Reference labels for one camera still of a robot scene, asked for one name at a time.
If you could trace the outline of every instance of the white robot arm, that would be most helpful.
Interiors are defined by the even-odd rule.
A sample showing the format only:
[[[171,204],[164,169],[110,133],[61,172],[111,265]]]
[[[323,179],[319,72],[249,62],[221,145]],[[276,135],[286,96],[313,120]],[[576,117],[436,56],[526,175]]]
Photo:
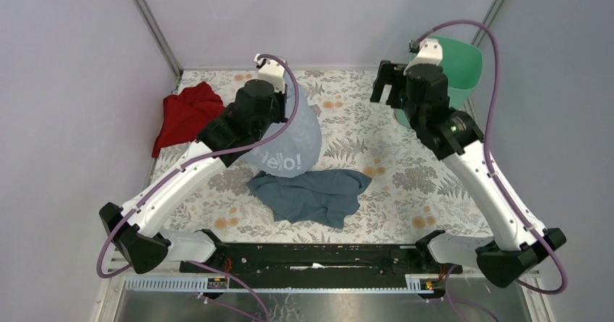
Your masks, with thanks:
[[[138,274],[164,261],[206,261],[216,250],[203,232],[162,228],[172,212],[207,179],[226,169],[243,151],[204,158],[212,152],[238,148],[262,138],[271,123],[285,122],[284,69],[256,55],[258,77],[247,81],[220,116],[197,134],[186,152],[144,191],[120,206],[107,203],[99,215],[110,233],[128,216],[113,243]]]
[[[407,65],[380,63],[371,101],[379,102],[383,87],[392,85],[386,104],[404,110],[420,141],[461,180],[493,233],[460,237],[436,231],[417,245],[437,263],[479,268],[493,284],[506,287],[547,257],[532,229],[553,250],[565,243],[565,236],[559,229],[547,229],[526,207],[490,156],[495,174],[531,227],[523,225],[504,198],[487,168],[483,134],[467,113],[449,107],[447,77],[439,67],[444,51],[437,39],[423,40],[414,52]]]

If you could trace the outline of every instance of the red cloth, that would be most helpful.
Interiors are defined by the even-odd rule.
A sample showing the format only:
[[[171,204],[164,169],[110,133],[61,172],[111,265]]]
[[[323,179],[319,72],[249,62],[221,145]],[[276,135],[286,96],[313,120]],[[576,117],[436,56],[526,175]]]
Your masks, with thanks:
[[[222,99],[206,82],[186,88],[178,96],[167,96],[162,105],[164,122],[153,144],[151,156],[154,158],[160,155],[163,147],[196,139],[196,134],[224,111]]]

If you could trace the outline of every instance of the dark teal towel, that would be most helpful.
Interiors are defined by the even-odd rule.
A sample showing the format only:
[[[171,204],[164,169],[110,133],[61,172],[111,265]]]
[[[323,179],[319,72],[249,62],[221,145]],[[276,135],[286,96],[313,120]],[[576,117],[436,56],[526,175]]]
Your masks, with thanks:
[[[338,169],[307,171],[291,178],[260,171],[247,186],[273,210],[275,221],[315,221],[343,228],[343,219],[358,210],[358,195],[370,183],[371,177],[365,174]]]

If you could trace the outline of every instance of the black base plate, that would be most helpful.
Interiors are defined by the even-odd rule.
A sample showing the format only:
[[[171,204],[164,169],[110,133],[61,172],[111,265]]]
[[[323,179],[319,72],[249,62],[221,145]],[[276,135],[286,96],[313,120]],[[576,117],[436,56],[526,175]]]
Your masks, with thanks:
[[[421,263],[413,245],[224,244],[210,231],[205,233],[216,243],[216,252],[206,264],[223,271],[230,259],[230,273],[252,288],[406,288],[406,274],[436,276],[441,270],[438,263]],[[325,268],[312,268],[315,263]],[[187,262],[181,263],[180,271],[208,272]],[[462,272],[461,267],[454,270]],[[230,287],[241,288],[233,281]]]

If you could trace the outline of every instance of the patterned fabric surface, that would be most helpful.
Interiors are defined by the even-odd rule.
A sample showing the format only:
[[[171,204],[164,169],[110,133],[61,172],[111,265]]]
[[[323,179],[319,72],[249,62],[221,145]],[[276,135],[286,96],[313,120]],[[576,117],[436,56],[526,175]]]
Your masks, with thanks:
[[[375,71],[297,71],[317,113],[323,135],[313,170],[354,169],[373,177],[359,196],[361,207],[343,229],[312,221],[274,222],[273,214],[245,182],[258,169],[238,161],[204,182],[172,214],[165,227],[212,229],[226,242],[413,243],[434,229],[451,234],[491,235],[461,182],[424,148],[413,130],[399,125],[392,109],[369,103]],[[255,72],[185,72],[179,91],[209,83],[224,103]],[[153,179],[185,151],[187,143],[163,148]]]

